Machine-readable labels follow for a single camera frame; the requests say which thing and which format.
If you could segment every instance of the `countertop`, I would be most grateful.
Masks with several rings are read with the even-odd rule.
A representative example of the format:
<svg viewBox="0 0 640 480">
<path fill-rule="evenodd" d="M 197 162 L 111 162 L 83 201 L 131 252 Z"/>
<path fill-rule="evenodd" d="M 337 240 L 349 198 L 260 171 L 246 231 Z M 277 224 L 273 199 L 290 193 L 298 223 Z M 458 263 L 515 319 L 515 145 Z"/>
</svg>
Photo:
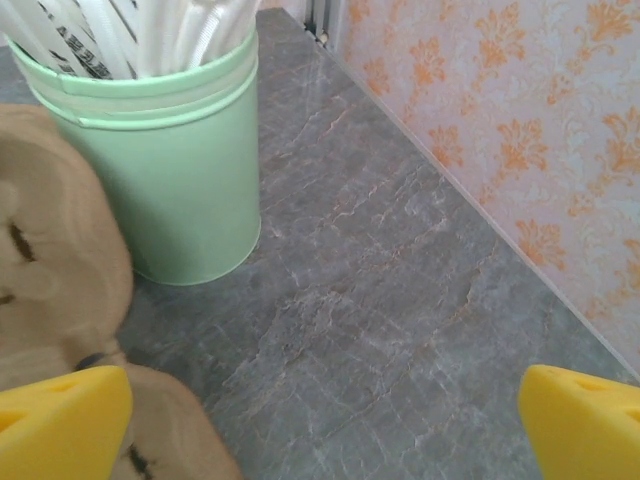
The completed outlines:
<svg viewBox="0 0 640 480">
<path fill-rule="evenodd" d="M 248 479 L 539 479 L 527 366 L 631 376 L 298 24 L 258 25 L 259 246 L 137 279 L 131 361 L 193 389 Z M 33 102 L 6 48 L 0 101 Z"/>
</svg>

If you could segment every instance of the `stuffed animal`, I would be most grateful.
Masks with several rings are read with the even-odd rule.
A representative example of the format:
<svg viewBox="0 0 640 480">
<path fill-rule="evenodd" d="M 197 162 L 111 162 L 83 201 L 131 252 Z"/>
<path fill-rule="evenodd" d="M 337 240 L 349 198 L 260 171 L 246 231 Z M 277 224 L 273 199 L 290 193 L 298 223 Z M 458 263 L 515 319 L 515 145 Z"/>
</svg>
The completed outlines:
<svg viewBox="0 0 640 480">
<path fill-rule="evenodd" d="M 113 480 L 240 480 L 195 396 L 126 358 L 124 241 L 100 183 L 40 107 L 0 105 L 0 390 L 100 363 L 134 397 Z"/>
</svg>

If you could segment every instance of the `wall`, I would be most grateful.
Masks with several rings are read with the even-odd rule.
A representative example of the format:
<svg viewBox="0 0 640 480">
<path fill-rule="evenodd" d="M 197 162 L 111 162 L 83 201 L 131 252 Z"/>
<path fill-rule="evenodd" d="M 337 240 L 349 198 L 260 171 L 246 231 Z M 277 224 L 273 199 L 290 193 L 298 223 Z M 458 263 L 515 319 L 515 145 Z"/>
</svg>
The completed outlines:
<svg viewBox="0 0 640 480">
<path fill-rule="evenodd" d="M 276 7 L 284 8 L 289 15 L 302 23 L 307 8 L 307 0 L 263 0 L 260 5 L 261 9 Z"/>
<path fill-rule="evenodd" d="M 339 56 L 640 371 L 640 1 L 344 1 Z"/>
</svg>

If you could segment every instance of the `wallpaper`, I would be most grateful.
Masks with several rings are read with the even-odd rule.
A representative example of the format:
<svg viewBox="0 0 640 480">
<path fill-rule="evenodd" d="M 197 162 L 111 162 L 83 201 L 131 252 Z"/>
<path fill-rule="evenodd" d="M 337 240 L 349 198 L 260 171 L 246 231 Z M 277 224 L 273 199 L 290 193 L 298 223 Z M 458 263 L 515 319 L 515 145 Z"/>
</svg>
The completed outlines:
<svg viewBox="0 0 640 480">
<path fill-rule="evenodd" d="M 345 2 L 349 68 L 640 372 L 640 0 Z"/>
</svg>

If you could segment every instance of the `green metal bucket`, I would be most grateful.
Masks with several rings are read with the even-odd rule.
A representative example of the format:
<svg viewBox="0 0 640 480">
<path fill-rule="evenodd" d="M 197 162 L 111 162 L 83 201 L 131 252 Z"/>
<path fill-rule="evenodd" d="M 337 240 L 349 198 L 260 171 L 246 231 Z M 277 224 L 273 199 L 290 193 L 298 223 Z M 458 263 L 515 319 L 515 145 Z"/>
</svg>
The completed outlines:
<svg viewBox="0 0 640 480">
<path fill-rule="evenodd" d="M 136 271 L 193 285 L 249 256 L 260 234 L 255 29 L 212 63 L 142 80 L 57 74 L 10 46 L 100 177 Z"/>
</svg>

